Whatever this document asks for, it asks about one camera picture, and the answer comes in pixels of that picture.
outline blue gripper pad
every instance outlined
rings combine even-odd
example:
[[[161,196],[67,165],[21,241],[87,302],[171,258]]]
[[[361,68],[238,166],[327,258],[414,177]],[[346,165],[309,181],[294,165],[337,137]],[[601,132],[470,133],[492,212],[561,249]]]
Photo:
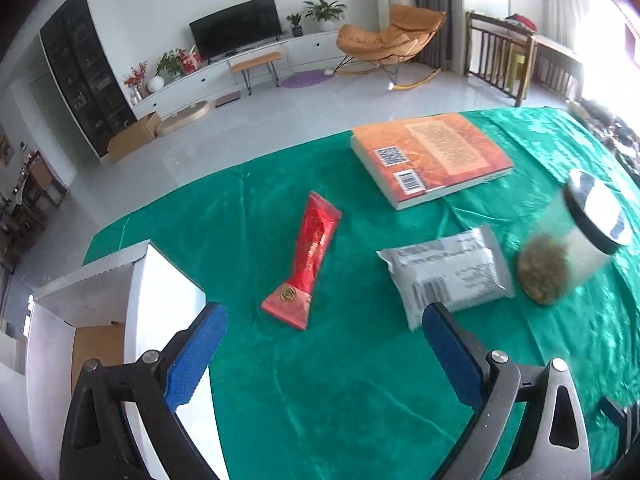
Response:
[[[172,412],[191,400],[225,333],[226,310],[218,305],[196,329],[167,372],[164,400]]]
[[[474,410],[482,407],[482,373],[462,342],[433,304],[422,313],[422,332],[436,354],[458,400]]]

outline purple rug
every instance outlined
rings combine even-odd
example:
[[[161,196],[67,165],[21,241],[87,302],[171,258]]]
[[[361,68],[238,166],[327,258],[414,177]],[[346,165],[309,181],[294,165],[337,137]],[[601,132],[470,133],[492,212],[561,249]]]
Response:
[[[299,72],[284,78],[280,86],[284,88],[304,88],[305,86],[324,83],[333,76],[333,74],[325,74],[324,70],[307,70],[306,72]]]

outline qr code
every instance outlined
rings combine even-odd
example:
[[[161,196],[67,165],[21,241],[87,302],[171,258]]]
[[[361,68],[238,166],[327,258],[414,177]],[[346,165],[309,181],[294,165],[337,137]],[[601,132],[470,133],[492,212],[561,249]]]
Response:
[[[409,162],[409,159],[404,156],[404,153],[401,152],[397,146],[380,148],[379,150],[375,150],[375,152],[385,168],[387,166],[393,166],[394,164]]]
[[[398,184],[400,184],[405,195],[411,195],[426,189],[418,174],[415,173],[415,170],[398,171],[394,173],[394,177],[398,181]]]

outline red flowers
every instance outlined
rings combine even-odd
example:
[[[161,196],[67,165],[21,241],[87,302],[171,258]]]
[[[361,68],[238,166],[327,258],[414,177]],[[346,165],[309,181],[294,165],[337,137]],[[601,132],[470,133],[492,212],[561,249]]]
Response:
[[[140,63],[138,68],[131,67],[132,75],[127,77],[124,80],[124,84],[129,88],[133,88],[134,86],[138,86],[140,83],[145,81],[146,77],[146,61]]]

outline green tablecloth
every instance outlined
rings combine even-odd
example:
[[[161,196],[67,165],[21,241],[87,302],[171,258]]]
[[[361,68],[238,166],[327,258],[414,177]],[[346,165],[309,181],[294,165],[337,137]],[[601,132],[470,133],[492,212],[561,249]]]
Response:
[[[457,402],[422,333],[407,329],[375,251],[488,222],[513,272],[522,239],[571,168],[616,191],[636,236],[631,247],[552,307],[535,305],[516,286],[513,300],[455,317],[487,348],[517,362],[564,358],[582,403],[593,468],[612,460],[617,433],[596,403],[603,394],[622,404],[640,397],[638,190],[564,112],[507,108],[463,115],[513,159],[513,174],[396,212],[344,132],[201,178],[95,236],[87,262],[151,238],[208,300],[228,308],[228,332],[210,378],[232,480],[429,478],[471,411]],[[261,311],[260,303],[288,276],[309,190],[343,216],[308,329],[299,332]],[[519,404],[487,478],[499,473],[521,414]]]

